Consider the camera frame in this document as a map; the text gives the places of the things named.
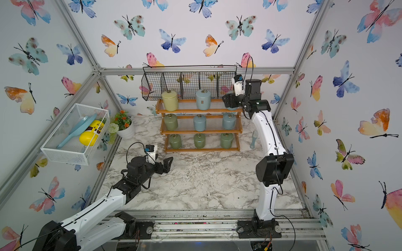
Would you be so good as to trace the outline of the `yellow tea canister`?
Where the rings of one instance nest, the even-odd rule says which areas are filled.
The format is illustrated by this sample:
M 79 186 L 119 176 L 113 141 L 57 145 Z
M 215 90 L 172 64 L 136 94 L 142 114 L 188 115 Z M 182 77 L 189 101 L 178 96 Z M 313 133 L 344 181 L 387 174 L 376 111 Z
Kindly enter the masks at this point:
M 176 91 L 167 90 L 162 93 L 162 100 L 167 111 L 176 111 L 179 108 L 178 94 Z

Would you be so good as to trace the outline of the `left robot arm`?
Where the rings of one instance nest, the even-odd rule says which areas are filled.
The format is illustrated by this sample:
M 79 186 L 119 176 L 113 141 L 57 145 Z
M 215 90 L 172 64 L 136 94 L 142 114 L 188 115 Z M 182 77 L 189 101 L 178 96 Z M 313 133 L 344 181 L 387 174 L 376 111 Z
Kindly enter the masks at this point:
M 126 212 L 117 212 L 103 223 L 111 213 L 129 203 L 145 188 L 154 174 L 168 173 L 173 158 L 154 162 L 151 157 L 138 156 L 122 170 L 123 175 L 109 192 L 81 212 L 60 223 L 50 221 L 35 240 L 35 251 L 93 251 L 118 237 L 139 241 L 146 227 L 137 226 L 137 220 Z

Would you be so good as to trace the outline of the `teal dustpan scoop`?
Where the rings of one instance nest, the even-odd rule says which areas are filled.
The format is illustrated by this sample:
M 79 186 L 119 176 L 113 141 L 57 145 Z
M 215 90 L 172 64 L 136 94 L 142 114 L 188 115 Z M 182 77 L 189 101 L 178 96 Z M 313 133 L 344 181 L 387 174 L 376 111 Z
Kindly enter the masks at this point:
M 72 138 L 81 135 L 86 129 L 91 125 L 91 123 L 96 119 L 97 114 L 92 116 L 86 116 L 81 119 L 70 131 L 69 135 L 57 146 L 57 149 L 64 147 Z

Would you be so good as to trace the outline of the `yellow toy bottle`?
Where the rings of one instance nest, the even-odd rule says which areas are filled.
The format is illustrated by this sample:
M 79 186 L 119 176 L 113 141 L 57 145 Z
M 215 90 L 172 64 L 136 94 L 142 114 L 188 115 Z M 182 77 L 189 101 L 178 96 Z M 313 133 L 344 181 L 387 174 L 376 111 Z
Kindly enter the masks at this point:
M 94 120 L 80 135 L 79 142 L 85 146 L 94 146 L 103 127 L 103 122 L 101 122 L 100 120 Z

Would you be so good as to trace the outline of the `light blue brush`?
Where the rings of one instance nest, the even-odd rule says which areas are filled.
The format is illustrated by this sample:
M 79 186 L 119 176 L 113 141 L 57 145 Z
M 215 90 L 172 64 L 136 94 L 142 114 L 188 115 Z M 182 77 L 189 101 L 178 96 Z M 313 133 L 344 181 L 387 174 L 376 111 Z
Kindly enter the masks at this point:
M 256 143 L 258 136 L 259 136 L 258 132 L 256 130 L 254 130 L 253 134 L 252 134 L 252 140 L 250 143 L 250 149 L 255 149 L 255 143 Z

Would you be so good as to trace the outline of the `green canister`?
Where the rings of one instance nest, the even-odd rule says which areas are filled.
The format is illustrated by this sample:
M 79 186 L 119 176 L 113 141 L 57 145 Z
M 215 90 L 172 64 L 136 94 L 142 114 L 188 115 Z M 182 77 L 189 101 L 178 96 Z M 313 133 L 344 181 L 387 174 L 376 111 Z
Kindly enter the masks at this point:
M 222 133 L 220 135 L 220 146 L 223 149 L 232 148 L 233 138 L 234 138 L 233 133 L 228 133 L 228 132 Z
M 180 149 L 182 147 L 182 140 L 179 134 L 171 134 L 169 136 L 170 147 L 174 150 Z
M 194 145 L 197 149 L 202 149 L 206 145 L 206 137 L 202 133 L 198 133 L 194 136 Z
M 164 124 L 167 131 L 175 131 L 179 127 L 178 118 L 175 114 L 167 114 L 164 117 Z

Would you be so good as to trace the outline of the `potted flower plant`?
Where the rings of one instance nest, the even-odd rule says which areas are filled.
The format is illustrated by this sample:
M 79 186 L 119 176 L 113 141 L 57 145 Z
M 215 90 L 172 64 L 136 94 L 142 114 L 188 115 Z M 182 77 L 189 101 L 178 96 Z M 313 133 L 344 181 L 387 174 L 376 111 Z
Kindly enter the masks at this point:
M 125 110 L 119 111 L 108 128 L 109 134 L 117 134 L 122 139 L 131 139 L 135 135 L 132 117 Z

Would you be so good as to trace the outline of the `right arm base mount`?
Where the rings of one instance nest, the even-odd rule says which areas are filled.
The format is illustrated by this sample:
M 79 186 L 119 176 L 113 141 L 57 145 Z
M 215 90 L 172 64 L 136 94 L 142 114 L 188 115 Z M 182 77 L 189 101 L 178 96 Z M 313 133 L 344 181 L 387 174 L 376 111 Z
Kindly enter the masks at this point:
M 239 238 L 282 237 L 282 229 L 275 218 L 267 221 L 258 218 L 253 218 L 250 221 L 238 221 L 236 232 Z

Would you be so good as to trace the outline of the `light blue canister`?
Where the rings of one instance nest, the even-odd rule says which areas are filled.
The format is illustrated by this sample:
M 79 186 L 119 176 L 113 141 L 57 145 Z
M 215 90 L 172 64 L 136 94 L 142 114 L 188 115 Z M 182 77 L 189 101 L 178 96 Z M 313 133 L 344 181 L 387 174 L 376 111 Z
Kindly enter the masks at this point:
M 211 92 L 207 89 L 199 89 L 196 92 L 196 105 L 199 110 L 209 110 L 211 103 Z

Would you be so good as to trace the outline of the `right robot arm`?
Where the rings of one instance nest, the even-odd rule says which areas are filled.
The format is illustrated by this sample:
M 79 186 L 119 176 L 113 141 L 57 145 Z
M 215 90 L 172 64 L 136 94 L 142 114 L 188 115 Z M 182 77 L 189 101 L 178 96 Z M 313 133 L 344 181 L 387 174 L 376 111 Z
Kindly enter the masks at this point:
M 283 146 L 271 114 L 267 100 L 262 99 L 262 81 L 245 80 L 242 75 L 232 79 L 233 91 L 222 98 L 225 107 L 241 108 L 251 119 L 264 152 L 263 159 L 256 165 L 256 176 L 260 182 L 260 195 L 256 216 L 260 221 L 275 217 L 274 207 L 278 194 L 283 193 L 282 184 L 294 164 L 294 156 Z

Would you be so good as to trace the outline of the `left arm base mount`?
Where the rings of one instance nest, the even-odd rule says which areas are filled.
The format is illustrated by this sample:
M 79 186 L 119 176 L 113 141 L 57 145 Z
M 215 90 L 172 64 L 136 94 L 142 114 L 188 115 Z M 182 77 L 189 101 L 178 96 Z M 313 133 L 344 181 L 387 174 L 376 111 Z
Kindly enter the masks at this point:
M 114 215 L 125 224 L 123 233 L 115 239 L 148 240 L 151 239 L 155 224 L 151 221 L 138 221 L 126 212 L 118 212 Z

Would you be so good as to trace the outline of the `wooden three-tier shelf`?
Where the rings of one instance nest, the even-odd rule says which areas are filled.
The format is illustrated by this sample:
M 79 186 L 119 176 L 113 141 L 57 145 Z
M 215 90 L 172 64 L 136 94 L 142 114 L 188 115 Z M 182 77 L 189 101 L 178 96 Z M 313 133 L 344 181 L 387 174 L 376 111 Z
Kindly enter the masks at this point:
M 240 150 L 240 108 L 229 110 L 220 99 L 211 100 L 208 110 L 200 110 L 194 99 L 179 100 L 178 105 L 175 111 L 168 111 L 161 99 L 156 105 L 166 153 Z

